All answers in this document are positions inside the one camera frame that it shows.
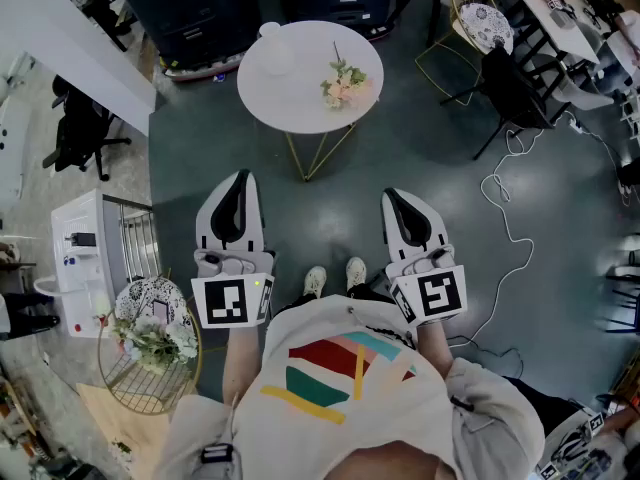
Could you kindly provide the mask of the black office chair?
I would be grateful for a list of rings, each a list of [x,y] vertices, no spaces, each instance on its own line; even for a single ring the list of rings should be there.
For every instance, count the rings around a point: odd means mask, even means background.
[[[52,91],[56,96],[52,107],[62,105],[64,115],[58,122],[55,149],[43,159],[42,167],[61,172],[76,166],[85,172],[87,163],[94,159],[99,179],[107,182],[110,176],[103,170],[102,149],[130,145],[132,140],[128,137],[108,139],[116,115],[59,75],[53,79]]]

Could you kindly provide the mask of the person's left white shoe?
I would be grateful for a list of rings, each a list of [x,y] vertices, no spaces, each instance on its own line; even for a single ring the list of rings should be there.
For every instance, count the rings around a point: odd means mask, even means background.
[[[306,274],[304,279],[304,296],[320,298],[327,281],[327,273],[324,267],[314,266]]]

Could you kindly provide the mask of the pink flowers bunch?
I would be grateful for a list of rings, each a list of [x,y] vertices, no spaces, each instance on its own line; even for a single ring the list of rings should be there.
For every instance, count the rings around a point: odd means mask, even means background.
[[[370,96],[373,80],[360,68],[349,64],[333,43],[336,59],[329,63],[333,74],[320,86],[325,105],[334,110],[356,108]]]

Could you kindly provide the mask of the person's white patterned shirt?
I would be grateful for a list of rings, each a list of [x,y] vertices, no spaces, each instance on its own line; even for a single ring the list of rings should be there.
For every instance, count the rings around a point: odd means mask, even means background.
[[[396,306],[332,295],[273,318],[239,401],[180,400],[152,480],[325,480],[393,442],[451,480],[527,480],[544,441],[509,381],[462,358],[443,379]]]

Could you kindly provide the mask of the person's left forearm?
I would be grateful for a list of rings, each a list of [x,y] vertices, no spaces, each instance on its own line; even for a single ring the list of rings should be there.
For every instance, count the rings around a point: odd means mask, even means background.
[[[226,349],[222,379],[223,402],[239,401],[261,369],[260,328],[232,328]]]

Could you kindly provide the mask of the white machine with metal rack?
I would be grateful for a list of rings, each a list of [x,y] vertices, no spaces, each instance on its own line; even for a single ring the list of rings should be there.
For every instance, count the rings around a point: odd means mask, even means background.
[[[51,212],[55,274],[34,281],[57,298],[72,337],[97,338],[100,319],[130,283],[161,273],[153,209],[94,189]],[[73,247],[72,233],[96,235],[96,247]]]

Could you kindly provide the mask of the white round table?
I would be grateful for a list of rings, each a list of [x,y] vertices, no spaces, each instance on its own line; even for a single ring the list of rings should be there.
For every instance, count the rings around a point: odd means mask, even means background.
[[[259,35],[239,65],[237,88],[242,103],[254,118],[282,133],[283,129],[292,132],[300,163],[308,172],[323,135],[320,133],[316,138],[301,135],[316,127],[335,130],[324,141],[318,163],[333,150],[330,158],[379,101],[384,68],[374,46],[350,28],[326,21],[299,21],[281,26],[283,39],[294,54],[291,71],[282,76],[265,71],[259,60]],[[320,84],[333,74],[329,66],[336,59],[333,43],[349,64],[373,80],[370,96],[356,108],[334,110],[325,105]]]

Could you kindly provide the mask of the grey plastic chair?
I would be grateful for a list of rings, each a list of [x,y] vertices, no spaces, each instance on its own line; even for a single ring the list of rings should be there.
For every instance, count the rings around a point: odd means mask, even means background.
[[[569,68],[562,62],[556,62],[554,69],[547,74],[545,84],[548,87],[547,97],[552,97],[561,104],[554,120],[570,108],[591,111],[614,103],[612,97],[597,91],[589,75],[586,60]]]

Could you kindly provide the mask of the person's right forearm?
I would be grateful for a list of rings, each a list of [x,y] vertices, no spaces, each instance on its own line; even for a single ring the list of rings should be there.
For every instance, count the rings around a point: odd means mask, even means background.
[[[446,379],[454,362],[443,325],[434,321],[417,328],[419,353]]]

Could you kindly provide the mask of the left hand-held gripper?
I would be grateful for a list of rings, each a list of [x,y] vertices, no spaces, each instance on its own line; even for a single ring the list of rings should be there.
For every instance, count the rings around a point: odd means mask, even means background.
[[[263,251],[259,192],[250,171],[227,177],[207,197],[196,216],[196,239],[202,248],[225,249],[234,243],[235,250],[242,250],[194,252],[197,277],[191,284],[201,326],[231,329],[263,324],[271,313],[275,254]]]

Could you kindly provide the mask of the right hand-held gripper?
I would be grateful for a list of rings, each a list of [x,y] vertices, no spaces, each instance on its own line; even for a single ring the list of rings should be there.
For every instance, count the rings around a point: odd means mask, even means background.
[[[417,196],[393,188],[384,190],[381,209],[392,261],[385,274],[406,323],[422,326],[466,312],[464,267],[455,264],[454,249],[446,245],[440,214]]]

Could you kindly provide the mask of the white flower bunch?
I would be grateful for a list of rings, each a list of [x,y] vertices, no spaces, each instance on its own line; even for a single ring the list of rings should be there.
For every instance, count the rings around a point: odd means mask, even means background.
[[[193,327],[177,320],[165,324],[156,316],[140,315],[135,321],[119,318],[111,334],[126,356],[156,375],[198,355]]]

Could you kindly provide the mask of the person's right white shoe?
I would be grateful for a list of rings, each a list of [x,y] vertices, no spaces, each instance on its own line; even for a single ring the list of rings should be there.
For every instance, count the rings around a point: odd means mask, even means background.
[[[352,257],[346,265],[347,291],[365,285],[367,279],[367,268],[364,261],[359,257]]]

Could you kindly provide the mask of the white vase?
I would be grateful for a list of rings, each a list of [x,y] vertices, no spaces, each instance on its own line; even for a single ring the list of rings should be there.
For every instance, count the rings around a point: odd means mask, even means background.
[[[277,22],[267,22],[259,28],[259,60],[272,76],[286,75],[294,64],[293,51],[284,41],[282,29]]]

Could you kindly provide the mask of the light wooden board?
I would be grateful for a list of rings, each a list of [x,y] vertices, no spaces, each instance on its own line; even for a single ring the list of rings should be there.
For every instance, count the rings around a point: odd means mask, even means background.
[[[122,443],[131,451],[132,478],[152,480],[168,433],[169,415],[136,413],[106,388],[77,383],[76,390],[107,442]]]

